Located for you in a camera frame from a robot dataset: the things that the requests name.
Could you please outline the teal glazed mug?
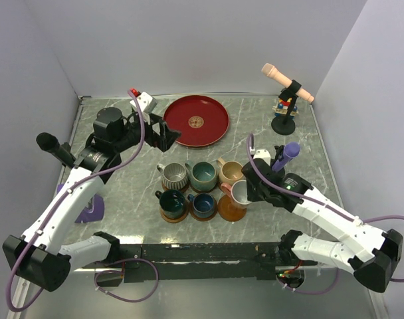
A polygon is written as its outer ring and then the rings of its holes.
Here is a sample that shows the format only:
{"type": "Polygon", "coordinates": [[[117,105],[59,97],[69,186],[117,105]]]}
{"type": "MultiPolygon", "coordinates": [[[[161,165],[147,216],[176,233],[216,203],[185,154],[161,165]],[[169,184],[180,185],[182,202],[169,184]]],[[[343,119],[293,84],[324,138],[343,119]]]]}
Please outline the teal glazed mug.
{"type": "Polygon", "coordinates": [[[185,168],[189,174],[190,183],[200,190],[210,190],[217,185],[218,174],[215,167],[205,161],[192,163],[185,162],[185,168]]]}

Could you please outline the dark green mug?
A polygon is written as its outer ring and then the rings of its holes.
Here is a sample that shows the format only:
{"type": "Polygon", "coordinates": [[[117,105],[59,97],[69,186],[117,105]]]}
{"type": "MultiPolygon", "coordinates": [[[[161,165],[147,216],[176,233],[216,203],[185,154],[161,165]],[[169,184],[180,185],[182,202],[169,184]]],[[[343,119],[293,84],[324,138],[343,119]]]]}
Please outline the dark green mug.
{"type": "Polygon", "coordinates": [[[155,196],[159,199],[159,206],[172,215],[180,214],[186,206],[182,193],[156,191],[155,196]]]}

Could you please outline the wooden coaster one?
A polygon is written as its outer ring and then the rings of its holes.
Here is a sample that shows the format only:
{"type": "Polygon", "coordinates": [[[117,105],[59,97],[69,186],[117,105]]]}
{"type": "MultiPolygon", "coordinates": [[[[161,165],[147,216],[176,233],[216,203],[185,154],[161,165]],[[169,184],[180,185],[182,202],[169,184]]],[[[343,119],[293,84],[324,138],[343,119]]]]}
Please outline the wooden coaster one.
{"type": "Polygon", "coordinates": [[[176,192],[176,193],[182,193],[182,194],[184,194],[188,189],[189,189],[189,186],[190,186],[190,183],[188,182],[185,186],[183,186],[181,189],[175,189],[175,188],[168,188],[168,187],[166,187],[164,184],[162,184],[161,185],[162,186],[162,188],[163,188],[163,190],[165,191],[165,192],[176,192]]]}

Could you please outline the wooden coaster five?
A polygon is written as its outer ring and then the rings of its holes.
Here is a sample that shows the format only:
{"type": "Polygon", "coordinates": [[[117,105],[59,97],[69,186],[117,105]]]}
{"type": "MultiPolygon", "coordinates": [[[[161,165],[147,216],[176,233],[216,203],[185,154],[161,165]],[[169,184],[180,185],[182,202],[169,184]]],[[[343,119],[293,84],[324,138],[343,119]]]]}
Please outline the wooden coaster five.
{"type": "Polygon", "coordinates": [[[246,215],[247,209],[238,205],[229,196],[223,195],[218,202],[218,212],[224,220],[235,222],[246,215]]]}

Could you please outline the wooden coaster four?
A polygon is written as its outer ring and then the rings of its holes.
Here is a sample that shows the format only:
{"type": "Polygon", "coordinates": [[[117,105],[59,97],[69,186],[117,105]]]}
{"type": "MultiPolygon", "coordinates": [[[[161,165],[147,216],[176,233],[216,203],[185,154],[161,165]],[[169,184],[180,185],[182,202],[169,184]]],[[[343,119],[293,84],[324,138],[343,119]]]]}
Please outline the wooden coaster four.
{"type": "Polygon", "coordinates": [[[232,190],[232,186],[228,183],[220,184],[219,188],[223,193],[230,193],[232,190]]]}

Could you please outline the pink floral cup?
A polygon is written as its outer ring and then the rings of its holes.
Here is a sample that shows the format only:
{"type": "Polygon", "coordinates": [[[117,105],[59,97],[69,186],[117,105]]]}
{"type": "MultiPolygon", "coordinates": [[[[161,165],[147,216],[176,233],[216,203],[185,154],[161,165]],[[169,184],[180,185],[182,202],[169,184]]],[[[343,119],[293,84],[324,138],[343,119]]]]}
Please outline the pink floral cup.
{"type": "Polygon", "coordinates": [[[231,198],[233,203],[240,205],[242,207],[246,207],[252,203],[252,201],[248,199],[246,180],[236,181],[231,186],[232,186],[231,192],[226,193],[226,195],[231,198]]]}

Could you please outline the wooden coaster six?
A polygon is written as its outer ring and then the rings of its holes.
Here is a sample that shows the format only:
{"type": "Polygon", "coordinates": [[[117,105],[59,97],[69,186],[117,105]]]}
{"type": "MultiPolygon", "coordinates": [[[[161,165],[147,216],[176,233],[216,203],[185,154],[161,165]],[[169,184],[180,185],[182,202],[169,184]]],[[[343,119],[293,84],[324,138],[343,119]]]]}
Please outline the wooden coaster six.
{"type": "Polygon", "coordinates": [[[212,220],[212,219],[216,216],[216,214],[217,214],[217,208],[215,207],[215,208],[212,210],[212,214],[210,214],[210,216],[204,215],[204,216],[201,217],[201,216],[197,215],[197,214],[194,212],[193,207],[190,207],[190,208],[189,208],[189,213],[191,214],[192,218],[194,218],[195,220],[200,221],[200,222],[206,222],[206,221],[212,220]]]}

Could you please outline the grey striped mug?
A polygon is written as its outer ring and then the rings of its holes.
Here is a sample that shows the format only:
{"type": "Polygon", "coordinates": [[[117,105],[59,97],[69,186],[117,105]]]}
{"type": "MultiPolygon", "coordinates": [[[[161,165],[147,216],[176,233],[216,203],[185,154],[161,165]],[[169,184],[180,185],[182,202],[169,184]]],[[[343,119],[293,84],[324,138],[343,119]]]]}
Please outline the grey striped mug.
{"type": "Polygon", "coordinates": [[[188,186],[189,176],[187,169],[180,163],[167,165],[157,164],[157,170],[161,174],[161,182],[166,189],[181,190],[188,186]]]}

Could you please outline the wooden coaster three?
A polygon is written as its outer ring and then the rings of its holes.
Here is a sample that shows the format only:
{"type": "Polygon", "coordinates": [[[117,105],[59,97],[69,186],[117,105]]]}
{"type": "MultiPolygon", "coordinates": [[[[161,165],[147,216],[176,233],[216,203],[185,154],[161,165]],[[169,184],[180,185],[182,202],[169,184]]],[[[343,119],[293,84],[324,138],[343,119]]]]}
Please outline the wooden coaster three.
{"type": "Polygon", "coordinates": [[[211,192],[213,192],[214,190],[216,190],[218,187],[217,187],[217,185],[216,186],[214,186],[212,189],[210,189],[210,190],[200,190],[200,189],[197,189],[196,187],[193,187],[193,185],[191,185],[190,184],[190,188],[194,191],[194,192],[196,192],[196,193],[211,193],[211,192]]]}

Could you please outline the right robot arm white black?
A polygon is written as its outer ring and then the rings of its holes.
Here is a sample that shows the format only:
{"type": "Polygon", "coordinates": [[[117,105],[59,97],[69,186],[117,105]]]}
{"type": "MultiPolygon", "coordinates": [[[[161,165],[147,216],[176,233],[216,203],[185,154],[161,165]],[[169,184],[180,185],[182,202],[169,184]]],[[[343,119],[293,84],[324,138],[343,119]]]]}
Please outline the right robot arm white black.
{"type": "Polygon", "coordinates": [[[243,166],[249,201],[265,201],[305,218],[333,236],[333,241],[289,230],[281,237],[282,262],[314,261],[352,274],[366,288],[385,292],[401,260],[403,236],[395,229],[383,231],[353,216],[327,199],[295,173],[284,176],[262,159],[243,166]]]}

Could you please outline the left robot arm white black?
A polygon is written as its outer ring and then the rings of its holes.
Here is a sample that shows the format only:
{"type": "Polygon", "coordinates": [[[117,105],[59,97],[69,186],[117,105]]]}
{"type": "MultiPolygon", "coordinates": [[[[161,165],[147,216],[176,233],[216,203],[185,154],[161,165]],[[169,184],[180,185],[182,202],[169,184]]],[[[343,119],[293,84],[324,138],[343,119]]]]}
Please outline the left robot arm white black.
{"type": "Polygon", "coordinates": [[[39,146],[69,167],[70,175],[45,212],[20,237],[10,235],[3,243],[12,273],[52,292],[77,268],[95,262],[106,267],[118,264],[120,241],[102,231],[71,245],[62,242],[90,200],[121,164],[123,151],[146,142],[166,152],[180,135],[158,115],[140,119],[137,112],[132,112],[124,117],[115,107],[99,111],[93,132],[77,157],[72,156],[68,144],[60,145],[48,133],[39,134],[39,146]]]}

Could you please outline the wooden coaster two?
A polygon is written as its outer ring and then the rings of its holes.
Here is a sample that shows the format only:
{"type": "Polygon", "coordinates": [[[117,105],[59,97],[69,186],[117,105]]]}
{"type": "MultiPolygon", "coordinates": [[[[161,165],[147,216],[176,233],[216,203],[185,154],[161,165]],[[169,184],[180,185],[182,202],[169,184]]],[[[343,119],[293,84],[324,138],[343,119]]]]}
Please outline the wooden coaster two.
{"type": "Polygon", "coordinates": [[[188,215],[188,208],[185,206],[183,211],[180,214],[172,215],[170,212],[163,210],[161,207],[159,208],[159,212],[161,218],[168,223],[179,223],[184,220],[188,215]]]}

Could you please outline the dark blue small cup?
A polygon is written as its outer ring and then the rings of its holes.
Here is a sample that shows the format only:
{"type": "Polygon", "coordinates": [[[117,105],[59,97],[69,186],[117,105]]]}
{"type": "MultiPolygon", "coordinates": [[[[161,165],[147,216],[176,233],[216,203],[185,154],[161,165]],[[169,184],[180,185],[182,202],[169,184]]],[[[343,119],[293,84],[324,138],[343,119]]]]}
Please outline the dark blue small cup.
{"type": "Polygon", "coordinates": [[[215,199],[208,193],[189,194],[187,199],[191,203],[194,212],[201,217],[204,215],[210,216],[215,208],[215,199]]]}

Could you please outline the beige ceramic mug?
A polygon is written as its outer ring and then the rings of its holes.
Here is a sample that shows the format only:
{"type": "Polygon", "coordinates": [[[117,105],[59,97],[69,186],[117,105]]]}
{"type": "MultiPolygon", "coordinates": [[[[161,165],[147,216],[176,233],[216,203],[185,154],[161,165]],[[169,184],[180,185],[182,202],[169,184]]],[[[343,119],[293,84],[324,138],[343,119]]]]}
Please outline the beige ceramic mug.
{"type": "Polygon", "coordinates": [[[222,183],[233,185],[245,178],[241,171],[243,166],[237,161],[225,161],[223,158],[218,158],[217,165],[219,166],[218,186],[221,186],[222,183]]]}

